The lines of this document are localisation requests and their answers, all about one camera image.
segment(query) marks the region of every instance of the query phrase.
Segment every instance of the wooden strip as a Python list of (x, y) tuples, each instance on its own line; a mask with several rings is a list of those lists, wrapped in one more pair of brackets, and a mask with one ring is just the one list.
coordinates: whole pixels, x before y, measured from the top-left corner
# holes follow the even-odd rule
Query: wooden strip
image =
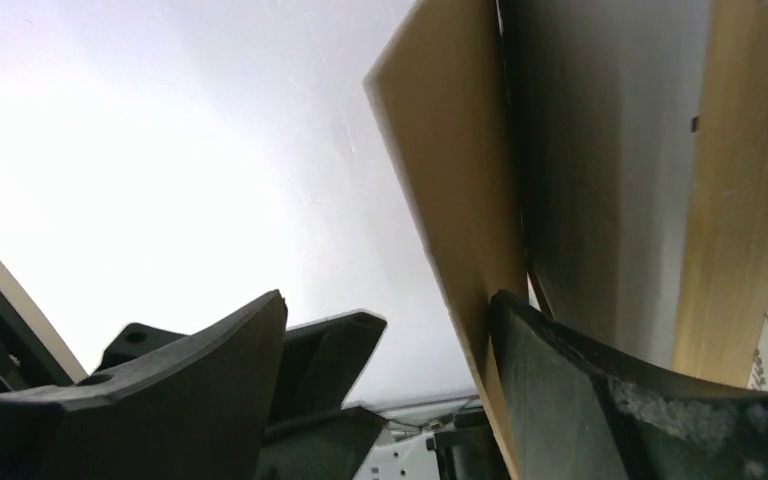
[(745, 386), (768, 304), (768, 0), (711, 15), (673, 368)]
[(493, 2), (424, 0), (369, 94), (511, 478), (515, 449), (487, 329), (490, 297), (526, 298)]

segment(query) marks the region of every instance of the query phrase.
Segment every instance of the wooden plank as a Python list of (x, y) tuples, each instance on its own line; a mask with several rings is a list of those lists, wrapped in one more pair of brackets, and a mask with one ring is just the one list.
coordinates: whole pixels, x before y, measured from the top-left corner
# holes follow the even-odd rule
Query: wooden plank
[(768, 0), (711, 14), (673, 368), (745, 386), (768, 304)]
[(494, 2), (424, 0), (367, 84), (497, 443), (517, 478), (486, 325), (497, 290), (528, 295), (501, 72)]

